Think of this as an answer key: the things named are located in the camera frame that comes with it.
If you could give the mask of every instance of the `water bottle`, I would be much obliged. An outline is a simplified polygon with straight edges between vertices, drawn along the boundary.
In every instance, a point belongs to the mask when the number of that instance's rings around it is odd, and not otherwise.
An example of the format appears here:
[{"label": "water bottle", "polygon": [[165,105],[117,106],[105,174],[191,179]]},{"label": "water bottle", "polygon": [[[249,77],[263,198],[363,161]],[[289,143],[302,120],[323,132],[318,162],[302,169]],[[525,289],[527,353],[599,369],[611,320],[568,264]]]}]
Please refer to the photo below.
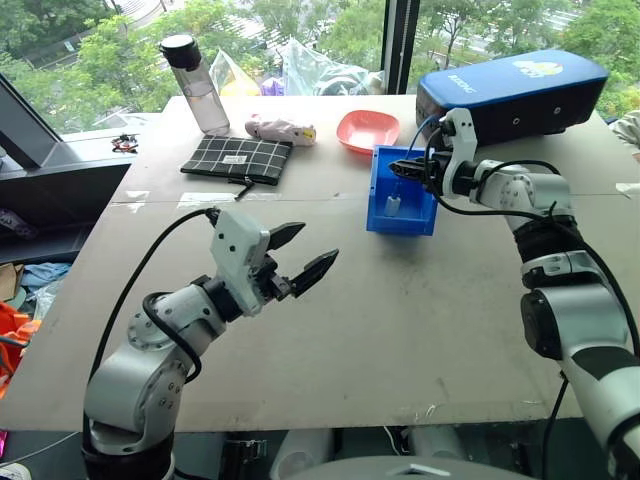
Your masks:
[{"label": "water bottle", "polygon": [[191,35],[172,35],[160,42],[160,51],[171,65],[200,130],[208,135],[226,134],[229,119],[195,39]]}]

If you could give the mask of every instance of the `pink plate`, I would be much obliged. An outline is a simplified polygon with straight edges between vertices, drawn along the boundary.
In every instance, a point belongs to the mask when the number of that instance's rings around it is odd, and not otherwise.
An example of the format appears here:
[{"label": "pink plate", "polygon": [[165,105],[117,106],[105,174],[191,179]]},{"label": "pink plate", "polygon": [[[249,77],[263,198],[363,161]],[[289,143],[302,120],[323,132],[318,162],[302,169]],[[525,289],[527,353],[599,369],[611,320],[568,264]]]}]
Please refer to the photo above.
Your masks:
[{"label": "pink plate", "polygon": [[375,145],[393,145],[400,134],[396,117],[371,110],[354,110],[338,125],[338,140],[351,150],[373,153]]}]

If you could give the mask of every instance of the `wooden table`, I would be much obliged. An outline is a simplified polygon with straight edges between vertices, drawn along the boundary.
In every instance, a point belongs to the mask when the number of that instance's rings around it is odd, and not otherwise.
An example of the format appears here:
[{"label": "wooden table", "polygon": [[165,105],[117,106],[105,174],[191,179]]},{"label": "wooden table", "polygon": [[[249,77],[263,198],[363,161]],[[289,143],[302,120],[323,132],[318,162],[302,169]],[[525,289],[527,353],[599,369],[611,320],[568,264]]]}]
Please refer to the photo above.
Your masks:
[{"label": "wooden table", "polygon": [[[35,337],[7,397],[0,426],[80,428],[86,378],[98,337],[135,265],[172,220],[216,200],[265,226],[307,227],[275,256],[295,274],[319,253],[340,248],[334,267],[300,299],[239,319],[203,356],[185,389],[181,431],[522,421],[548,415],[558,366],[526,345],[520,319],[520,259],[501,218],[438,211],[433,237],[365,231],[369,169],[337,141],[348,111],[395,115],[398,144],[415,131],[415,97],[225,98],[234,135],[249,113],[299,112],[318,144],[299,147],[280,186],[238,186],[180,174],[201,133],[182,98],[168,104],[105,210]],[[594,116],[565,134],[479,152],[483,158],[538,158],[571,184],[581,232],[608,261],[637,311],[639,205],[615,191],[637,182],[638,165]],[[464,199],[457,204],[465,206]],[[158,250],[125,303],[108,351],[151,291],[180,288],[215,264],[212,230],[192,220]],[[579,415],[572,394],[561,411]]]}]

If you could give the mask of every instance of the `orange object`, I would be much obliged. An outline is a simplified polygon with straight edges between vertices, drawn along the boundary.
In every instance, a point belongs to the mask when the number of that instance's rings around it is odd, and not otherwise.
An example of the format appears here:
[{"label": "orange object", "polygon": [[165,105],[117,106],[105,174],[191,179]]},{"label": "orange object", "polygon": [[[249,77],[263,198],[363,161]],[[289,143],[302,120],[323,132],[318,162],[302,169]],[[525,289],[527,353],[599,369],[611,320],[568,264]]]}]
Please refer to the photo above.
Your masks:
[{"label": "orange object", "polygon": [[371,110],[347,113],[336,131],[338,140],[345,147],[368,154],[373,153],[376,145],[393,145],[399,134],[400,122],[396,117]]},{"label": "orange object", "polygon": [[0,302],[0,398],[7,392],[25,348],[41,323]]}]

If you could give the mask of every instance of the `blue case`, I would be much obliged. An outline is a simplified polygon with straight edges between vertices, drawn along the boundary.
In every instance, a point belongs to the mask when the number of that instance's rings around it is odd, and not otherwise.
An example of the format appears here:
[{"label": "blue case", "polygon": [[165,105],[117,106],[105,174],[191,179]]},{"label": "blue case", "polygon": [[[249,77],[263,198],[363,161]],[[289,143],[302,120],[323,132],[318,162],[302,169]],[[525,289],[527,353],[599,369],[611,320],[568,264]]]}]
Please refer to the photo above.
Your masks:
[{"label": "blue case", "polygon": [[[436,222],[438,202],[426,192],[420,182],[397,177],[389,164],[401,160],[407,153],[406,147],[386,147],[377,145],[371,161],[371,188],[367,211],[367,230],[370,232],[399,235],[432,235]],[[424,155],[423,148],[414,148],[409,158]],[[387,197],[396,191],[402,199],[400,210],[394,217],[384,215]]]},{"label": "blue case", "polygon": [[432,72],[418,86],[416,124],[464,107],[479,145],[559,133],[589,119],[607,77],[597,63],[562,50]]}]

